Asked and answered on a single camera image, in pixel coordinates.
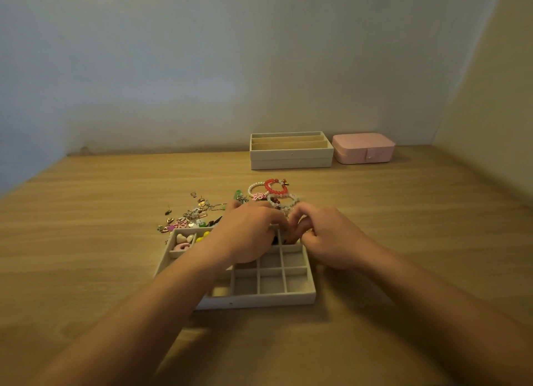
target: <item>wooden table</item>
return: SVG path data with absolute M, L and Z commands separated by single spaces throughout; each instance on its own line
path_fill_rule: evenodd
M 32 376 L 150 281 L 168 205 L 181 214 L 192 191 L 225 202 L 270 177 L 533 323 L 532 210 L 435 148 L 398 148 L 387 164 L 279 172 L 251 171 L 247 152 L 67 157 L 0 200 L 0 384 Z M 372 283 L 314 270 L 314 306 L 195 313 L 156 384 L 448 380 Z

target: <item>white storage box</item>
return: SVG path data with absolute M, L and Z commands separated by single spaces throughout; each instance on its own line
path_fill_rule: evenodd
M 174 229 L 155 275 L 172 264 L 183 253 L 194 253 L 197 237 L 213 228 Z M 174 251 L 176 235 L 194 234 L 192 246 Z M 278 230 L 277 239 L 283 243 Z M 256 261 L 231 266 L 215 281 L 212 289 L 197 306 L 200 309 L 236 309 L 267 306 L 313 304 L 315 283 L 309 267 L 307 251 L 301 243 L 275 244 Z
M 331 167 L 333 146 L 323 132 L 253 133 L 252 170 Z

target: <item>person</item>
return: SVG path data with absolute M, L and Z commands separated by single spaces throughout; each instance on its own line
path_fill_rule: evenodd
M 377 283 L 423 329 L 468 384 L 533 384 L 533 336 L 523 324 L 369 238 L 334 208 L 299 203 L 288 220 L 266 201 L 228 204 L 204 241 L 55 357 L 35 385 L 143 384 L 220 272 L 253 261 L 272 243 L 271 224 L 308 253 Z

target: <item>hand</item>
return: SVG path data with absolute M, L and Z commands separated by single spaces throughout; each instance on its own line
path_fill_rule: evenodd
M 241 205 L 232 200 L 220 223 L 203 243 L 228 253 L 230 264 L 254 261 L 272 245 L 275 231 L 270 228 L 271 224 L 278 224 L 283 230 L 289 227 L 283 212 L 272 208 L 268 201 Z
M 366 256 L 382 248 L 336 208 L 301 202 L 290 213 L 289 225 L 288 243 L 301 238 L 310 255 L 333 268 L 362 268 Z

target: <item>person's left arm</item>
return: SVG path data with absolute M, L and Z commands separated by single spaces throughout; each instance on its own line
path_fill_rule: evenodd
M 268 202 L 228 204 L 224 218 L 204 241 L 75 340 L 30 384 L 146 383 L 218 275 L 268 250 L 272 223 L 288 226 Z

